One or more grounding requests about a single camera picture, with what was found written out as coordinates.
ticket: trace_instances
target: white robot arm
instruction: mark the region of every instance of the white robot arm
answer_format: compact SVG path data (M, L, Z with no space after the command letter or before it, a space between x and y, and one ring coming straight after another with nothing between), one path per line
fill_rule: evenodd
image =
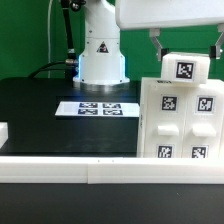
M123 30L150 29L158 60L166 53L157 39L160 28L219 24L222 34L211 47L210 57L220 58L224 42L223 8L223 0L116 0L116 22Z

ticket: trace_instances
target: printed marker sheet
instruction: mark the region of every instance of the printed marker sheet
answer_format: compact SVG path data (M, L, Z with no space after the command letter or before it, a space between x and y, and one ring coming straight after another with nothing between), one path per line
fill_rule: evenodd
M56 116L139 117L137 103L60 102Z

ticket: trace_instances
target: white box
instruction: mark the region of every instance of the white box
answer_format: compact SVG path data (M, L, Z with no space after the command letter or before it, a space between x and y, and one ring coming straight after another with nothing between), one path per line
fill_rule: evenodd
M181 157L186 116L184 85L143 79L138 157Z
M224 83L142 80L138 157L224 157Z
M6 122L0 122L0 149L8 139L8 124Z
M218 158L224 116L224 83L208 80L190 87L183 155L186 158Z
M194 84L206 83L209 67L208 55L174 52L163 57L161 79Z

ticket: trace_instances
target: warning label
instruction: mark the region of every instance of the warning label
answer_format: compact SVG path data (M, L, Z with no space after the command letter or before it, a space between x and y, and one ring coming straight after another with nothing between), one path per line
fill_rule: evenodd
M109 51L108 51L108 49L107 49L107 46L106 46L106 44L104 43L104 41L103 41L103 43L100 45L100 47L98 48L97 52L98 52L98 53L109 53Z

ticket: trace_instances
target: black table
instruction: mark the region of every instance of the black table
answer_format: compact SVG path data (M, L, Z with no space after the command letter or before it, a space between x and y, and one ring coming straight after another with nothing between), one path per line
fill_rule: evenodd
M137 119L58 120L62 99L139 102L139 84L104 95L63 80L2 80L0 120L9 123L9 141L1 155L135 155ZM223 185L0 184L1 224L223 224L223 211Z
M138 118L55 117L60 101L139 103L140 83L113 92L74 89L59 79L0 82L0 121L9 139L0 155L136 156Z

